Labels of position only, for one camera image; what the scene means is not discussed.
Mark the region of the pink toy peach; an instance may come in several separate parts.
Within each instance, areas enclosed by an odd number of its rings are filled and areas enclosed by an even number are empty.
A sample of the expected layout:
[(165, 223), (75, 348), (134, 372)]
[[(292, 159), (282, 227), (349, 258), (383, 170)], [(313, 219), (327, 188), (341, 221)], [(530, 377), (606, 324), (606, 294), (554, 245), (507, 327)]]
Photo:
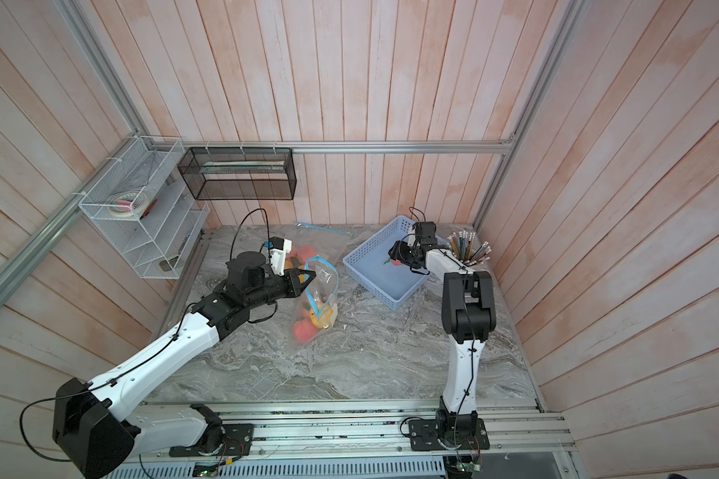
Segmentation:
[(317, 251), (311, 245), (304, 245), (303, 247), (294, 247), (287, 255), (286, 268), (291, 269), (304, 269), (306, 263), (312, 257), (317, 257)]

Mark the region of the yellow fruit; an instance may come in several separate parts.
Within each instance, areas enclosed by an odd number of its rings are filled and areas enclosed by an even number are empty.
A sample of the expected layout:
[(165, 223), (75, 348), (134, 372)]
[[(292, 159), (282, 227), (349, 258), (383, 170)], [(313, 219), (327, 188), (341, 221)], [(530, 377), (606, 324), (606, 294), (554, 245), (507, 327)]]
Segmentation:
[(317, 329), (331, 329), (338, 317), (338, 307), (334, 303), (317, 305), (310, 310), (310, 321)]

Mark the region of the pink peach basket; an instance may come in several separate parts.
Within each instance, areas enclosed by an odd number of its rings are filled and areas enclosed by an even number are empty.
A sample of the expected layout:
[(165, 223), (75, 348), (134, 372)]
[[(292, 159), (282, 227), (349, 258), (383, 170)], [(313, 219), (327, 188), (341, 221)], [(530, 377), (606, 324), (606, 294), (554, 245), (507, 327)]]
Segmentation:
[(302, 319), (294, 324), (293, 335), (299, 343), (310, 342), (320, 330), (309, 319)]

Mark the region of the clear zip-top bag blue zipper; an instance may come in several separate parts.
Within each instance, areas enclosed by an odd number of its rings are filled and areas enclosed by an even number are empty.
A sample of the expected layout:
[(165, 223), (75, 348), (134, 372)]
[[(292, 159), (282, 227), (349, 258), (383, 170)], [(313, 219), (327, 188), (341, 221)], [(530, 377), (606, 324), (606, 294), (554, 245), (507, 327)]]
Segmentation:
[(294, 247), (311, 245), (328, 263), (336, 265), (354, 235), (347, 229), (329, 228), (311, 224), (283, 226), (282, 237), (289, 239)]

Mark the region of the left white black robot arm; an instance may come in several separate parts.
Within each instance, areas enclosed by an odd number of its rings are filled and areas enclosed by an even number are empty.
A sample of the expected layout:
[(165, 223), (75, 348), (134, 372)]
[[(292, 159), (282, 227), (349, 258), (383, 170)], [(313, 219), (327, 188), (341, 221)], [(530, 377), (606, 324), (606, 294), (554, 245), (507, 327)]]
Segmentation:
[(233, 449), (223, 420), (206, 405), (158, 415), (137, 410), (174, 372), (248, 323), (253, 309), (300, 297), (317, 276), (288, 269), (281, 253), (245, 251), (227, 268), (226, 279), (169, 331), (109, 371), (57, 390), (52, 438), (84, 477), (102, 478), (131, 456), (161, 449), (205, 456)]

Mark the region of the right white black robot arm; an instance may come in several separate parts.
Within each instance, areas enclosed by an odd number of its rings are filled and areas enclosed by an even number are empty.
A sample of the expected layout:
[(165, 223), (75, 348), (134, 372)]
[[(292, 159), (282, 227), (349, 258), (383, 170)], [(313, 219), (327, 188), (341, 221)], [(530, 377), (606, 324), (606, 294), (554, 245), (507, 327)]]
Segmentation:
[(443, 282), (441, 322), (451, 353), (435, 431), (441, 439), (455, 438), (459, 429), (476, 435), (479, 360), (497, 326), (493, 277), (487, 271), (474, 271), (442, 245), (433, 222), (414, 223), (389, 250), (389, 258)]

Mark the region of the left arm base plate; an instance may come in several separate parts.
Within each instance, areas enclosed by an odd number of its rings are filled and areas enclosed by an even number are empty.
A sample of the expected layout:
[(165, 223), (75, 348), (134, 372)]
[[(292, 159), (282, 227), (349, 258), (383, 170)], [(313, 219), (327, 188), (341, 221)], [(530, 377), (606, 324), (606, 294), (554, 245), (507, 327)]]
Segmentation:
[(192, 446), (175, 446), (170, 457), (243, 457), (250, 454), (254, 425), (250, 423), (225, 423), (210, 426), (199, 441)]

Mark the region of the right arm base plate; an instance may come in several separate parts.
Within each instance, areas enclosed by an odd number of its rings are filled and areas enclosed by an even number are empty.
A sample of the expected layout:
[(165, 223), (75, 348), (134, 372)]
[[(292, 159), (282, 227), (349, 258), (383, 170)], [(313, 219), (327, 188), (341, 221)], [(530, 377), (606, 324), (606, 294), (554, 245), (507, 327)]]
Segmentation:
[(411, 449), (431, 451), (483, 451), (491, 448), (485, 423), (478, 416), (463, 416), (455, 425), (437, 419), (407, 418), (401, 426)]

